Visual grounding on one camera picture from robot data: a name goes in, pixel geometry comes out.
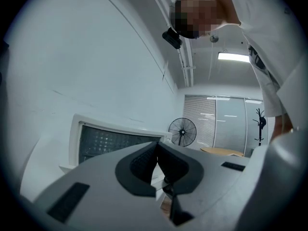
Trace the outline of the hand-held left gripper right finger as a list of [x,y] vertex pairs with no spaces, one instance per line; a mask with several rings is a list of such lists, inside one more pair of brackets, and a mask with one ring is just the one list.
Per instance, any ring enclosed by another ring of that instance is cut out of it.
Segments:
[[170,219],[159,228],[234,228],[248,199],[243,184],[250,159],[162,142],[158,163],[172,187]]

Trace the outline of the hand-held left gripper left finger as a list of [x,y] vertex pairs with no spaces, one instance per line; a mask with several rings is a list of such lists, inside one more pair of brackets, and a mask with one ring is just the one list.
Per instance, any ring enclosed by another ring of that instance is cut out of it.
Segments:
[[151,185],[157,143],[96,156],[35,200],[51,231],[170,231]]

